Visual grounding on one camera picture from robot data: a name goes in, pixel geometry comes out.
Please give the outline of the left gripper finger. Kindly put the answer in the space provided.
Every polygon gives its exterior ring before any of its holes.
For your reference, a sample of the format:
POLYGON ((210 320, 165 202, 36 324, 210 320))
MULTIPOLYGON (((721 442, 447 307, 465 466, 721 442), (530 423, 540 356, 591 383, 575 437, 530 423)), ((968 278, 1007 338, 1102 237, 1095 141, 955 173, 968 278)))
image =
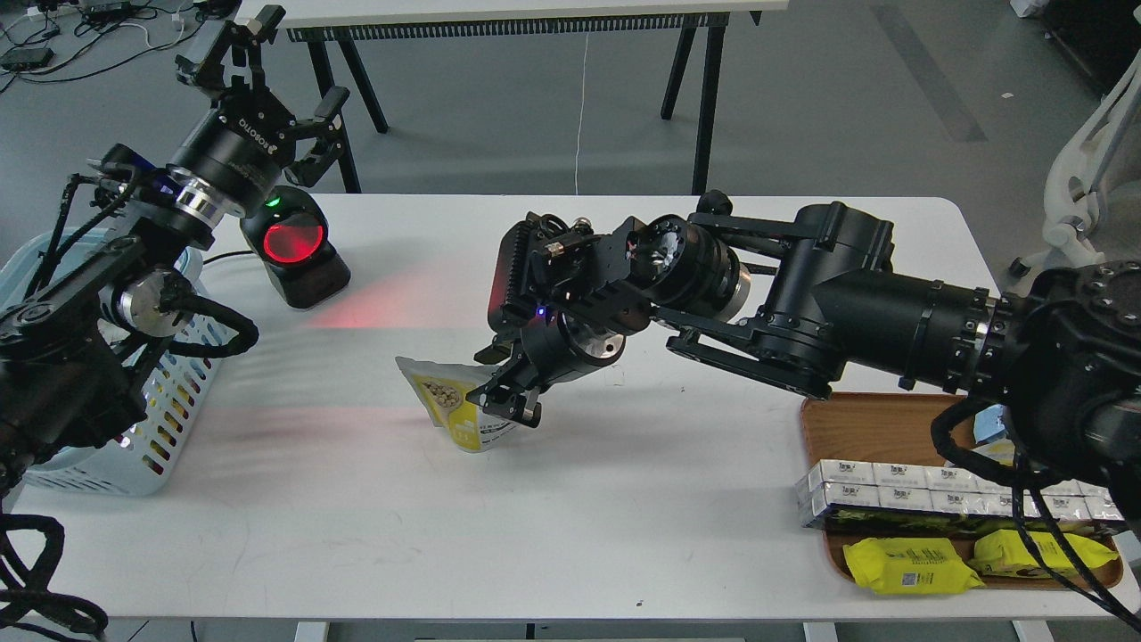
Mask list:
POLYGON ((330 86, 317 105, 314 117, 296 121, 282 130, 283 143, 314 139, 311 149, 301 159, 290 159, 283 166, 283 174, 291 185, 313 187, 330 166, 348 151, 341 113, 350 97, 345 86, 330 86))
POLYGON ((197 32, 188 54, 176 55, 176 78, 184 86, 196 86, 210 98, 210 108, 253 107, 265 112, 286 112, 266 86, 260 46, 273 41, 286 11, 281 5, 265 5, 252 21, 208 21, 197 32), (236 68, 248 68, 251 80, 237 76, 232 86, 224 79, 225 57, 229 54, 236 68))

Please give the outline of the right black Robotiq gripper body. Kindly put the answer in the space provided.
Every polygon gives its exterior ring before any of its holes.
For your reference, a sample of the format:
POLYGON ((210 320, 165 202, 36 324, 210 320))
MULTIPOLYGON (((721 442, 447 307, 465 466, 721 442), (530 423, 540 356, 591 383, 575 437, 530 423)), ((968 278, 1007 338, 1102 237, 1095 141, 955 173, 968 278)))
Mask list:
POLYGON ((508 369, 511 387, 545 391, 607 368, 622 357, 623 333, 594 330, 558 310, 539 314, 524 326, 508 369))

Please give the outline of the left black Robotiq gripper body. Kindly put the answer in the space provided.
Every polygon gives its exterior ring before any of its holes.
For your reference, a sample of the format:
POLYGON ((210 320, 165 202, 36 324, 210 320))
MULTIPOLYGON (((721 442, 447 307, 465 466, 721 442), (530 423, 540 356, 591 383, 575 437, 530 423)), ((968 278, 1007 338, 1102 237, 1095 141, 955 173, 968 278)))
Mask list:
POLYGON ((296 115, 268 86, 230 86, 176 151, 175 208, 194 219, 248 217, 297 159, 296 115))

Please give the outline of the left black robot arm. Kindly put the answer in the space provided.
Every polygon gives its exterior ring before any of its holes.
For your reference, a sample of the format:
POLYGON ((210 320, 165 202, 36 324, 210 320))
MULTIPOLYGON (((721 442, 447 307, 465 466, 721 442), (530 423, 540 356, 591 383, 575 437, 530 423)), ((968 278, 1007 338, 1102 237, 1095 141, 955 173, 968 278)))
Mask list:
POLYGON ((220 360, 259 340, 254 322, 201 295, 176 261, 207 251, 236 216, 285 303, 309 309, 350 281, 308 193, 348 151, 348 89, 311 117, 273 94, 260 47, 281 5, 237 24, 212 21, 176 76, 210 109, 156 166, 119 144, 72 174, 23 300, 3 310, 3 495, 65 448, 102 448, 146 418, 145 385, 165 357, 220 360))

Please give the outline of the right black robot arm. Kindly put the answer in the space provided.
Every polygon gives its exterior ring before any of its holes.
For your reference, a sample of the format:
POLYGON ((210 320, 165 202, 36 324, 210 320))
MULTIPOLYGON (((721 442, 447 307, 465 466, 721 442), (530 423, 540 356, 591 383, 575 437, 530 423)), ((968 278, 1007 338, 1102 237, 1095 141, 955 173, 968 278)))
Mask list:
POLYGON ((693 214, 628 217, 594 231, 531 212, 505 231, 489 287, 494 367, 467 399, 537 426, 539 395, 610 366, 652 322, 669 352, 828 399, 848 363, 901 389, 962 391, 931 423, 939 456, 1023 496, 1076 555, 1044 504, 1047 485, 1106 488, 1138 530, 1138 261, 1039 273, 1023 296, 992 296, 893 273, 893 226, 834 201, 791 222, 733 214, 719 190, 693 214))

